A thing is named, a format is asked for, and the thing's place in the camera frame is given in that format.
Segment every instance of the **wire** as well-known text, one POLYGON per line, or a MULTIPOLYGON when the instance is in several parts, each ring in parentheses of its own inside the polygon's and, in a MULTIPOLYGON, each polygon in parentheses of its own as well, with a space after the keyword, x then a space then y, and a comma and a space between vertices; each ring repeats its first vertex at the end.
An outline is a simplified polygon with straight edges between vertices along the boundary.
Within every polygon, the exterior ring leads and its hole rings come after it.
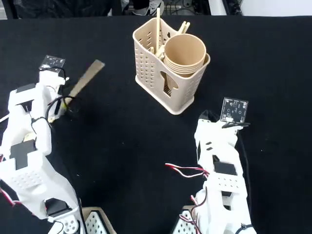
POLYGON ((185 217, 185 216, 183 216, 181 214, 179 215, 179 218, 182 219, 183 221, 188 222, 188 223, 192 223, 195 226, 195 228, 196 228, 196 233, 199 233, 199 234, 202 234, 202 233, 201 233, 201 231, 199 229, 199 226, 197 225, 197 221, 198 221, 197 218, 198 217, 196 217, 196 221, 195 221, 192 214, 193 214, 194 209, 196 209, 197 207, 200 207, 203 204, 205 204, 205 202, 207 200, 207 194, 208 194, 207 187, 205 187, 205 198, 204 198, 204 200, 200 204, 196 204, 195 206, 193 206, 191 208, 191 218, 192 218, 192 220, 188 219, 187 217, 185 217))
POLYGON ((192 178, 192 177, 201 176, 201 175, 209 175, 209 172, 207 172, 205 169, 200 168, 200 167, 180 167, 180 166, 177 166, 177 165, 174 165, 171 163, 165 163, 165 165, 169 166, 171 169, 177 171, 183 177, 186 177, 186 178, 192 178), (178 168, 180 168, 180 169, 193 169, 193 170, 201 171, 201 173, 194 174, 194 175, 186 175, 182 171, 180 171, 178 168))
POLYGON ((245 149, 245 145, 243 142, 243 139, 240 135, 239 132, 237 132, 238 135, 238 141, 240 143, 240 146, 242 148, 243 151, 243 156, 245 158, 246 161, 246 179, 247 179, 247 183, 248 183, 248 201, 249 201, 249 214, 252 214, 252 188, 251 188, 251 183, 250 183, 250 176, 249 176, 249 161, 248 161, 248 157, 247 157, 247 153, 246 153, 246 149, 245 149))
POLYGON ((41 116, 41 117, 39 117, 39 118, 36 118, 36 119, 33 119, 32 118, 32 121, 31 121, 31 127, 32 127, 32 129, 34 129, 34 127, 33 127, 33 124, 36 122, 36 121, 38 121, 39 119, 44 119, 46 122, 47 122, 47 124, 49 125, 49 128, 52 130, 53 128, 52 128, 52 125, 49 123, 49 121, 45 118, 45 117, 43 117, 43 116, 41 116))
POLYGON ((236 231, 235 234, 239 234, 242 230, 246 230, 247 228, 252 228, 252 224, 248 224, 248 225, 245 225, 245 224, 241 224, 241 227, 236 231))
MULTIPOLYGON (((27 110, 27 112, 28 112, 28 114, 29 114, 29 116, 30 116, 30 121, 32 122, 32 121, 33 121, 33 118, 31 117, 30 111, 28 110, 28 107, 27 107, 27 106, 25 106, 25 107, 26 107, 26 110, 27 110)), ((31 128, 33 129, 34 133, 37 135, 37 133, 36 133, 36 131, 35 131, 35 129, 34 129, 32 123, 30 124, 30 126, 31 126, 31 128)))
POLYGON ((61 228, 61 230, 57 233, 57 234, 60 234, 60 232, 61 231, 63 231, 63 228, 64 228, 64 224, 62 223, 62 222, 59 222, 59 221, 55 221, 56 223, 60 223, 60 224, 62 224, 62 228, 61 228))
POLYGON ((170 15, 173 15, 174 13, 177 14, 178 11, 182 11, 182 10, 186 10, 186 11, 192 12, 194 15, 201 15, 201 14, 198 14, 198 13, 196 13, 195 11, 192 11, 192 10, 190 10, 190 9, 188 9, 188 8, 176 9, 175 11, 171 12, 170 15))
POLYGON ((12 200, 12 198, 10 197, 10 195, 3 189, 0 189, 0 192, 3 194, 3 196, 5 197, 5 199, 11 204, 11 206, 15 206, 16 204, 21 204, 20 201, 17 200, 12 200))
POLYGON ((60 69, 63 72, 64 79, 67 78, 65 69, 62 67, 52 66, 52 67, 46 67, 46 68, 39 68, 39 71, 43 72, 43 71, 52 70, 52 69, 60 69))
POLYGON ((53 88, 53 87, 50 86, 50 85, 46 85, 46 87, 52 88, 52 89, 54 90, 54 92, 57 92, 57 91, 55 90, 55 88, 53 88))
POLYGON ((198 205, 198 202, 196 201, 196 199, 193 195, 191 195, 191 200, 194 202, 195 205, 198 205))
POLYGON ((49 104, 48 104, 48 108, 45 112, 45 118, 48 119, 49 117, 49 111, 51 109, 51 107, 53 106, 54 103, 56 103, 58 100, 65 100, 65 98, 71 98, 71 99, 75 99, 76 97, 73 97, 73 96, 60 96, 60 97, 57 97, 56 99, 54 99, 53 101, 51 101, 49 104))
POLYGON ((248 127, 250 126, 250 123, 226 123, 222 126, 222 128, 231 128, 236 126, 248 127))

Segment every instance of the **perforated metal plate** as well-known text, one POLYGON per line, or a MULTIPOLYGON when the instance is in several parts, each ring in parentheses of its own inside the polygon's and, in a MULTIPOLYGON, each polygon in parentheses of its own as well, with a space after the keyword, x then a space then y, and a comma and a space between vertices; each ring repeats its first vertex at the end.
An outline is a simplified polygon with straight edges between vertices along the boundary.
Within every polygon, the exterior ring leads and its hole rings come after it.
POLYGON ((90 213, 85 223, 88 234, 108 234, 108 231, 102 223, 102 219, 96 211, 90 213))
MULTIPOLYGON (((187 218, 191 217, 191 213, 188 210, 184 210, 182 215, 187 218)), ((196 229, 193 224, 187 223, 179 218, 172 234, 196 234, 196 229)))

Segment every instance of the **black cable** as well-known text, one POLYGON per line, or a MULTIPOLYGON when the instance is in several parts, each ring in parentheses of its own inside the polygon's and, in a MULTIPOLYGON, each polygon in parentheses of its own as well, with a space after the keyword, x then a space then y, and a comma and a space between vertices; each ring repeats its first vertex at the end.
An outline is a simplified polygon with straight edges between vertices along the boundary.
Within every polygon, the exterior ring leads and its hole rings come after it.
POLYGON ((67 78, 65 69, 62 67, 52 66, 52 67, 46 67, 46 68, 39 68, 39 71, 43 72, 43 71, 52 70, 52 69, 60 69, 63 72, 64 79, 67 78))
POLYGON ((194 15, 200 15, 200 14, 197 14, 195 11, 192 11, 192 10, 190 10, 188 8, 177 9, 177 10, 173 11, 170 15, 173 15, 174 13, 177 13, 178 11, 182 11, 182 10, 186 10, 186 11, 192 12, 194 15))
MULTIPOLYGON (((30 121, 32 122, 32 121, 33 121, 33 118, 31 117, 30 111, 28 110, 28 107, 27 107, 27 106, 25 106, 25 107, 26 107, 26 110, 27 110, 27 112, 28 112, 28 114, 29 114, 29 116, 30 116, 30 121)), ((33 129, 34 133, 37 135, 36 131, 35 131, 34 128, 33 128, 33 124, 32 124, 32 123, 30 124, 30 126, 31 126, 31 128, 33 129)))
POLYGON ((238 135, 238 141, 240 143, 240 146, 242 148, 243 151, 243 156, 245 158, 246 161, 246 179, 247 179, 247 183, 248 183, 248 201, 249 201, 249 214, 252 214, 252 188, 251 188, 251 183, 250 183, 250 176, 249 176, 249 161, 248 161, 248 157, 247 157, 247 153, 246 153, 246 149, 245 149, 245 145, 243 142, 243 139, 239 133, 239 131, 237 132, 238 135))
POLYGON ((87 232, 87 226, 86 226, 86 223, 84 222, 84 219, 83 219, 82 205, 81 205, 81 202, 80 202, 79 197, 77 196, 76 190, 75 190, 75 194, 76 194, 76 198, 77 198, 77 201, 78 201, 79 213, 80 213, 80 216, 81 216, 81 220, 82 220, 83 228, 84 228, 84 231, 85 231, 86 233, 88 233, 88 232, 87 232))
POLYGON ((46 119, 46 118, 43 117, 43 116, 41 116, 41 117, 39 117, 39 118, 36 118, 36 119, 33 119, 33 118, 32 118, 32 121, 31 121, 31 127, 32 127, 32 129, 34 129, 34 128, 33 128, 33 124, 34 124, 36 121, 38 121, 39 119, 44 119, 44 120, 47 122, 49 128, 50 128, 51 130, 53 130, 53 127, 52 127, 52 125, 49 123, 48 119, 46 119))
POLYGON ((239 234, 242 230, 245 230, 247 228, 252 228, 253 226, 251 224, 248 224, 248 225, 245 225, 245 224, 242 224, 241 227, 236 231, 235 234, 239 234))
POLYGON ((47 87, 49 87, 49 88, 52 88, 53 90, 54 90, 54 92, 57 92, 56 90, 55 90, 55 88, 53 88, 52 86, 50 86, 50 85, 46 85, 47 87))
POLYGON ((61 231, 63 231, 63 228, 64 228, 64 224, 62 222, 59 222, 59 221, 55 221, 56 223, 60 223, 62 224, 62 229, 57 233, 57 234, 60 234, 61 231))
POLYGON ((248 127, 250 123, 226 123, 222 126, 222 128, 231 128, 234 126, 242 126, 242 127, 248 127))
POLYGON ((53 104, 56 103, 58 100, 61 100, 61 99, 65 101, 65 98, 75 99, 76 97, 73 97, 73 96, 60 96, 60 97, 57 97, 56 99, 54 99, 53 101, 51 101, 49 103, 49 106, 48 106, 46 112, 45 112, 45 118, 46 119, 48 119, 48 117, 49 117, 49 111, 50 111, 51 107, 53 106, 53 104))

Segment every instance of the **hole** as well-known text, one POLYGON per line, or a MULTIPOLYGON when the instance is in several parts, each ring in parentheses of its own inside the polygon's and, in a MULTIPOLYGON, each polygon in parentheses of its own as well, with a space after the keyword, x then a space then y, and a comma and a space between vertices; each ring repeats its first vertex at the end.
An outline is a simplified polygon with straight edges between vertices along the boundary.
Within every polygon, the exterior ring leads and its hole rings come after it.
POLYGON ((164 93, 171 97, 171 91, 173 88, 178 89, 177 83, 165 72, 160 72, 161 76, 164 78, 164 93))

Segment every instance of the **black cloth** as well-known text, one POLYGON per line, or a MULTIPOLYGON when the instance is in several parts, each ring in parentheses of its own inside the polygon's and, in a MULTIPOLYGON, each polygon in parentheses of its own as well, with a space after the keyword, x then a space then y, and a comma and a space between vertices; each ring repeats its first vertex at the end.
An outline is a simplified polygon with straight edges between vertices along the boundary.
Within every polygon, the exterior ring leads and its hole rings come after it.
POLYGON ((146 8, 150 5, 150 0, 132 0, 135 10, 146 8))
MULTIPOLYGON (((49 159, 63 175, 63 163, 69 168, 82 205, 101 206, 117 233, 165 234, 203 179, 182 178, 164 163, 195 166, 200 113, 220 113, 225 96, 248 100, 251 126, 241 135, 253 226, 259 234, 312 233, 312 18, 163 18, 175 29, 189 21, 211 56, 181 115, 169 114, 134 80, 132 32, 149 18, 115 17, 0 21, 0 116, 11 90, 38 80, 45 55, 66 58, 72 84, 95 59, 105 62, 79 94, 79 118, 53 123, 49 159)), ((48 229, 2 196, 0 202, 1 233, 48 229)))
POLYGON ((5 0, 17 16, 28 18, 71 18, 106 16, 115 0, 5 0))

